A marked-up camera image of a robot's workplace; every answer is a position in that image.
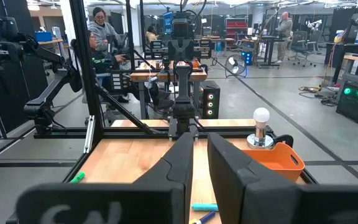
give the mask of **person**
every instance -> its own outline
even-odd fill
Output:
[[[146,32],[147,44],[150,44],[152,41],[156,41],[156,40],[157,40],[157,36],[155,35],[155,28],[154,26],[149,26]]]
[[[106,60],[106,56],[103,53],[96,50],[96,36],[90,30],[88,31],[88,37],[89,46],[91,48],[92,64],[97,74],[109,72],[110,67],[112,67],[113,69],[124,69],[124,67],[122,67],[121,65],[121,62],[126,61],[124,55],[112,55],[110,62]],[[128,83],[128,87],[126,88],[127,93],[132,93],[136,99],[140,100],[139,84],[134,83],[130,80],[127,80],[126,82]],[[108,90],[110,83],[110,79],[105,78],[102,82],[102,86]],[[171,108],[174,104],[173,100],[166,100],[167,96],[169,95],[161,93],[158,89],[157,84],[154,83],[149,89],[149,92],[145,94],[145,101],[147,103],[150,103],[152,101],[154,107],[157,110],[164,110]]]
[[[287,12],[282,14],[282,20],[278,24],[276,31],[283,42],[277,43],[277,61],[276,63],[282,63],[284,61],[285,49],[287,48],[288,42],[290,41],[292,30],[292,19],[289,17]]]
[[[108,53],[108,35],[115,35],[117,40],[120,40],[120,36],[117,34],[116,30],[114,30],[114,27],[108,23],[105,22],[106,13],[105,11],[100,7],[95,7],[93,9],[93,18],[94,21],[89,24],[89,30],[93,33],[96,41],[96,50],[98,52],[103,53],[104,55],[107,55]]]

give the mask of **green marker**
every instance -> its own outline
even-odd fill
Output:
[[[77,175],[75,175],[74,179],[70,181],[71,184],[78,184],[82,179],[84,179],[85,173],[80,172]]]

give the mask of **metal pole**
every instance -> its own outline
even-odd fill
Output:
[[[144,27],[144,11],[143,11],[143,0],[140,0],[140,32],[142,34],[142,48],[143,53],[146,55],[146,38],[145,38],[145,27]]]
[[[90,43],[88,38],[88,28],[86,27],[84,2],[69,0],[71,13],[73,15],[73,25],[75,36],[78,43],[78,58],[81,64],[83,76],[83,88],[88,101],[89,115],[94,115],[94,143],[99,143],[103,137],[103,125],[101,119],[100,100],[95,91],[95,74],[91,62]]]
[[[129,53],[131,55],[131,70],[135,70],[135,55],[134,55],[134,36],[132,33],[132,17],[131,17],[131,4],[130,0],[126,0],[127,9],[127,23],[128,23],[128,41],[129,41]]]

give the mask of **green light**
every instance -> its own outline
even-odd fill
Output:
[[[351,88],[345,88],[345,90],[343,91],[343,93],[345,93],[346,95],[349,95],[352,93],[352,89]]]

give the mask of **orange basket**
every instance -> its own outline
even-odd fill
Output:
[[[299,158],[296,152],[287,144],[279,142],[272,150],[268,149],[247,149],[242,150],[265,167],[285,176],[296,182],[305,163]]]

